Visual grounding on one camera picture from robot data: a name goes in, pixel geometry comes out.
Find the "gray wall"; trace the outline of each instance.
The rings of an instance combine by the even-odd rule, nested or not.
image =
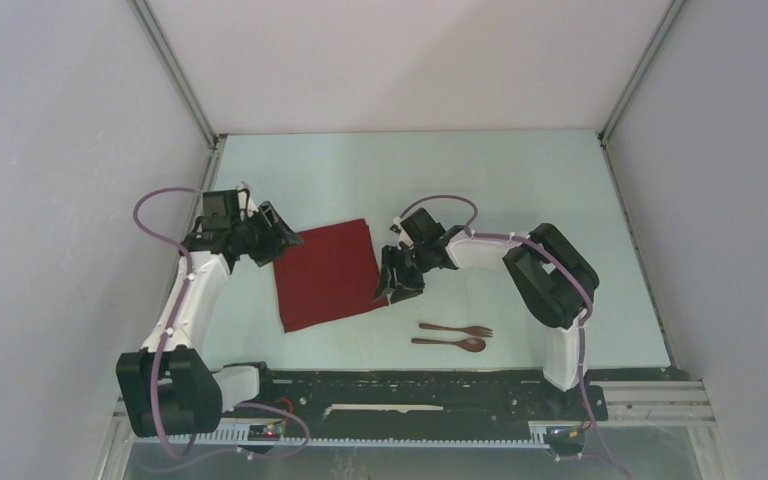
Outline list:
[[[205,152],[125,0],[0,1],[0,478],[92,475],[176,255],[131,206]],[[145,217],[179,235],[191,205]]]
[[[768,478],[768,2],[691,1],[611,152],[679,359]]]

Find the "dark red napkin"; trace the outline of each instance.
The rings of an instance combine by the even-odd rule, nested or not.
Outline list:
[[[284,332],[386,307],[373,301],[378,265],[363,219],[301,232],[304,244],[275,260]]]

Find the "wooden utensil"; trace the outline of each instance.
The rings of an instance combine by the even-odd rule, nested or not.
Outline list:
[[[423,330],[446,330],[449,332],[461,332],[473,337],[490,338],[493,336],[493,330],[482,327],[481,325],[473,325],[471,327],[444,327],[442,325],[434,325],[433,323],[420,323],[419,328]]]
[[[480,338],[469,337],[457,342],[447,342],[445,340],[432,340],[430,338],[411,338],[411,343],[419,345],[454,345],[461,347],[467,352],[478,353],[487,348],[487,343]]]

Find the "folded cloth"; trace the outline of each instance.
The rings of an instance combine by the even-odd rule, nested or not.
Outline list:
[[[301,232],[303,245],[275,260],[284,332],[386,307],[373,300],[378,265],[363,219]]]

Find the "white wall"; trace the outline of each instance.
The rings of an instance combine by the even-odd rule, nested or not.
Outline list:
[[[222,133],[601,129],[669,0],[153,0]]]
[[[205,152],[125,0],[0,1],[0,478],[92,475],[176,255],[131,206]],[[191,205],[145,216],[178,235]]]
[[[690,2],[612,154],[679,358],[768,478],[768,2]]]

